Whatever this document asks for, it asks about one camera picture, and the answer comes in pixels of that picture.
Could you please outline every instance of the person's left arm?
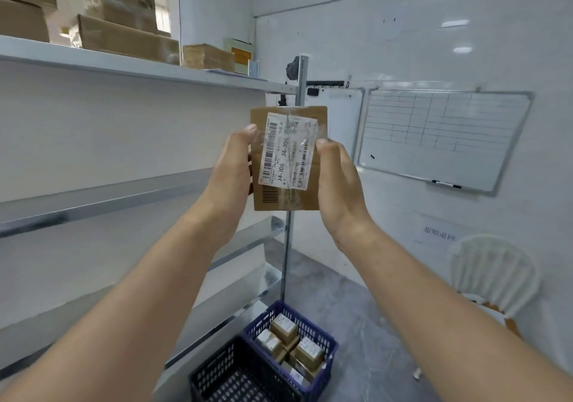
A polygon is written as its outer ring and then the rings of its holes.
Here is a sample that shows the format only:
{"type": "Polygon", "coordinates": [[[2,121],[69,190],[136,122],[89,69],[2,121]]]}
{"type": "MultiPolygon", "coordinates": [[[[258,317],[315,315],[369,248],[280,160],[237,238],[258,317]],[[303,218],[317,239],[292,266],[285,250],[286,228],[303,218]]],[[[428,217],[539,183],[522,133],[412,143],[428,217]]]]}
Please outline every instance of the person's left arm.
{"type": "Polygon", "coordinates": [[[150,399],[215,253],[245,210],[256,132],[247,127],[229,137],[193,207],[0,402],[150,399]]]}

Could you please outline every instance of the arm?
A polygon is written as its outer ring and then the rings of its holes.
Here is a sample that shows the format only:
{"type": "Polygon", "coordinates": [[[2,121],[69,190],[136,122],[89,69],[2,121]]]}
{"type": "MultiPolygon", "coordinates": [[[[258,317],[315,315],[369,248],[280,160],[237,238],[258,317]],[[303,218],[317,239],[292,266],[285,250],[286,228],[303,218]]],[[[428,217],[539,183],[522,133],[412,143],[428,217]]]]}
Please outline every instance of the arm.
{"type": "Polygon", "coordinates": [[[150,399],[215,253],[245,210],[255,135],[256,126],[229,137],[193,207],[1,402],[150,399]]]}
{"type": "Polygon", "coordinates": [[[573,400],[571,377],[457,294],[373,222],[343,146],[322,140],[317,148],[327,230],[445,401],[573,400]]]}

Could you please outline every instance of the forearm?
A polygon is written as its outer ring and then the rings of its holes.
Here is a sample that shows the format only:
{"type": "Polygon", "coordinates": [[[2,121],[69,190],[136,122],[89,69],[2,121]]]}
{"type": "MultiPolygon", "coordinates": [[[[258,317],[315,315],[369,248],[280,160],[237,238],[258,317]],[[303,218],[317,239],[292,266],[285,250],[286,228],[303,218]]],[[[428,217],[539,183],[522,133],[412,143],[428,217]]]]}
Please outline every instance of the forearm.
{"type": "Polygon", "coordinates": [[[182,217],[0,400],[147,400],[216,252],[201,221],[182,217]]]}
{"type": "Polygon", "coordinates": [[[570,400],[571,378],[373,223],[340,247],[445,401],[570,400]]]}

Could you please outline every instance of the person's left hand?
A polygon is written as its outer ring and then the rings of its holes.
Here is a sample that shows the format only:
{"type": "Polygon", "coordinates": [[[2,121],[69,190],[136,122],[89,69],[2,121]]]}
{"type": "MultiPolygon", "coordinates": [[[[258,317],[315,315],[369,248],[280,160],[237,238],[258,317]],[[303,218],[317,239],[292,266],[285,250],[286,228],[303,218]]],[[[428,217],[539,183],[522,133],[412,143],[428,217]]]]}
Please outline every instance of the person's left hand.
{"type": "Polygon", "coordinates": [[[252,193],[249,144],[256,136],[257,126],[250,124],[228,137],[207,188],[184,215],[195,224],[202,241],[212,252],[233,238],[247,197],[252,193]]]}

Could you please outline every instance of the whiteboard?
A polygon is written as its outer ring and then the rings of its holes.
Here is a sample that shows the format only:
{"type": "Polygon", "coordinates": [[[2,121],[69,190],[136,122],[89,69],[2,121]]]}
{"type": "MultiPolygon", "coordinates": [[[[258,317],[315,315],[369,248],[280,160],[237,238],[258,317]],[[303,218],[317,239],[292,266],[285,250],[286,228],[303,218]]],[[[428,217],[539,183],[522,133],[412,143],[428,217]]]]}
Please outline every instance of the whiteboard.
{"type": "Polygon", "coordinates": [[[356,146],[364,90],[328,87],[319,89],[318,96],[306,96],[305,104],[328,108],[328,137],[340,142],[352,158],[356,146]]]}
{"type": "Polygon", "coordinates": [[[359,163],[493,192],[532,99],[530,93],[373,90],[359,163]]]}

